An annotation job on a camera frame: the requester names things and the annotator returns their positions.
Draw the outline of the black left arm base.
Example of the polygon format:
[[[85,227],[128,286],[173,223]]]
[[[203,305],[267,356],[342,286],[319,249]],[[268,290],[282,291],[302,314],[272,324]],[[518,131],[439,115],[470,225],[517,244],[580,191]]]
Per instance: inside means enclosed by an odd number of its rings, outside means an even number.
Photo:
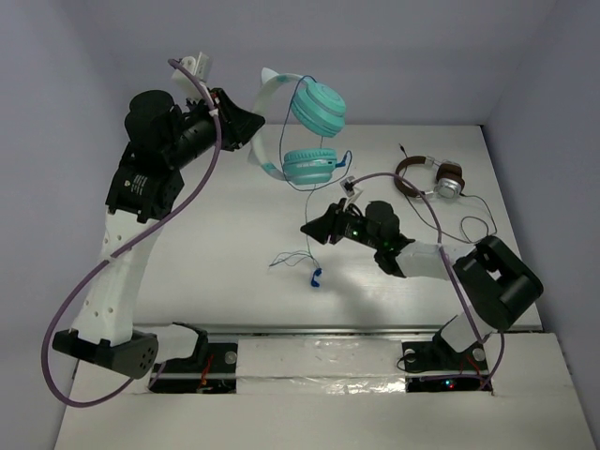
[[[209,342],[200,360],[172,359],[151,371],[149,390],[155,394],[235,394],[236,342]]]

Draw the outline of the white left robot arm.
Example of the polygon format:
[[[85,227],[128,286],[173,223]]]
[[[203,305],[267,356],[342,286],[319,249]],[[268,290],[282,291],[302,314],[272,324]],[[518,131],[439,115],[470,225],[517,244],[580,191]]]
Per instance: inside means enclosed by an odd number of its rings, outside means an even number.
[[[130,101],[128,142],[106,199],[100,267],[74,323],[53,334],[55,351],[133,380],[155,364],[158,338],[134,329],[133,312],[153,246],[184,187],[181,171],[210,148],[242,148],[265,123],[221,88],[209,96],[211,105],[190,100],[185,109],[161,90]]]

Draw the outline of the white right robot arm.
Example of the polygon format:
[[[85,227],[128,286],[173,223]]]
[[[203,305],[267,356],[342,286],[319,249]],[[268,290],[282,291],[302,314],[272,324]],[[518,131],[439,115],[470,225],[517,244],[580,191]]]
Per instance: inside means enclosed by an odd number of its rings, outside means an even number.
[[[483,338],[509,330],[544,292],[539,277],[503,240],[488,236],[470,246],[417,241],[400,232],[399,217],[383,201],[359,213],[340,200],[300,231],[322,245],[349,239],[373,249],[375,263],[389,276],[451,282],[467,305],[436,334],[432,354],[443,368],[456,367]]]

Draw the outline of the teal cat-ear headphones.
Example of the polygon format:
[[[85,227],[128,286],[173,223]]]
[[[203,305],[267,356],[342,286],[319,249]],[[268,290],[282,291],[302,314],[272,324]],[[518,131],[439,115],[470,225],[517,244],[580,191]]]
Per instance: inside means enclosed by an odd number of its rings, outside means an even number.
[[[264,67],[252,112],[264,117],[276,91],[287,83],[294,85],[288,114],[321,139],[336,137],[346,125],[346,103],[337,91],[309,75],[279,73]],[[267,156],[261,133],[252,137],[250,145],[251,154],[266,174],[296,186],[326,184],[334,170],[345,165],[335,149],[321,146],[292,150],[282,156],[281,167],[277,168]]]

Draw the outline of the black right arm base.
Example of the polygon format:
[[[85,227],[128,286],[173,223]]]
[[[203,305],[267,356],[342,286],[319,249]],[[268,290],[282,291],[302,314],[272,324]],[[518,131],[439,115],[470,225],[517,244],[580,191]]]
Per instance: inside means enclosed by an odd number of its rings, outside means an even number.
[[[488,363],[484,349],[490,332],[482,324],[478,331],[480,337],[466,318],[456,316],[433,337],[403,343],[396,369],[409,376],[409,390],[490,392],[498,365]]]

